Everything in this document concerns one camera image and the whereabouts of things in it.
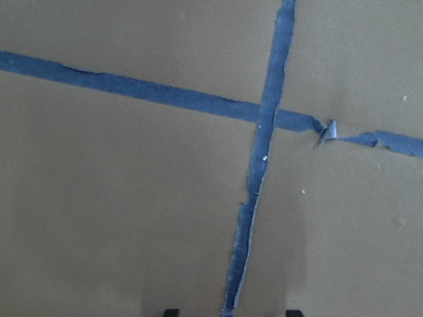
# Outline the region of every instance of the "torn tape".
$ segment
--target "torn tape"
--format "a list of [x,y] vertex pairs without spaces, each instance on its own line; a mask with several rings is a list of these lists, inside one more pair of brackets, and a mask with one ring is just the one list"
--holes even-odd
[[243,280],[250,256],[252,231],[256,209],[260,200],[262,184],[268,167],[270,142],[276,113],[282,97],[285,79],[285,64],[293,35],[295,0],[285,0],[278,12],[270,53],[262,105],[258,113],[256,137],[252,150],[249,178],[247,182],[248,202],[241,206],[231,266],[227,277],[223,317],[233,317],[237,307]]
[[[110,73],[96,73],[68,65],[0,50],[0,70],[90,88],[132,98],[168,104],[228,118],[257,122],[259,105],[142,81]],[[313,130],[322,136],[326,125],[308,114],[279,109],[275,127],[294,132]],[[338,140],[374,147],[381,143],[391,151],[423,158],[423,140],[386,131],[363,133]]]
[[319,146],[328,140],[335,140],[338,138],[338,132],[336,131],[336,120],[332,119],[328,126],[324,126],[321,131]]
[[284,130],[294,132],[313,130],[320,133],[324,126],[318,119],[308,114],[279,109],[276,116],[276,127]]
[[256,122],[258,117],[258,105],[250,102],[230,100],[121,75],[75,69],[54,61],[10,52],[0,51],[0,70],[248,122]]
[[423,158],[423,139],[386,131],[362,133],[338,140],[375,147],[379,143],[391,151]]

